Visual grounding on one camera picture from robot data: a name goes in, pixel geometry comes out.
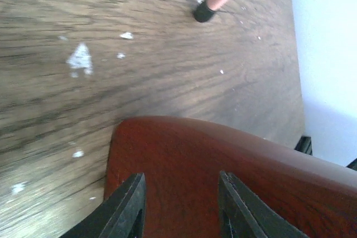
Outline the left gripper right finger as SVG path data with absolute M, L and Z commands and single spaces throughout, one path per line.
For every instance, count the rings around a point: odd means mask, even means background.
M 306 237 L 267 206 L 232 173 L 220 171 L 218 206 L 221 237 Z

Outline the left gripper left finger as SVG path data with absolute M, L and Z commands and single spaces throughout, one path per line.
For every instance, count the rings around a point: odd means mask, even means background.
M 142 237 L 145 217 L 146 179 L 136 173 L 61 237 Z

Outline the reddish-brown wooden metronome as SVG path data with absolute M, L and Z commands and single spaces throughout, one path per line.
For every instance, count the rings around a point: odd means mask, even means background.
M 309 237 L 356 236 L 355 171 L 196 119 L 123 120 L 110 142 L 104 197 L 144 173 L 145 237 L 219 237 L 220 171 Z

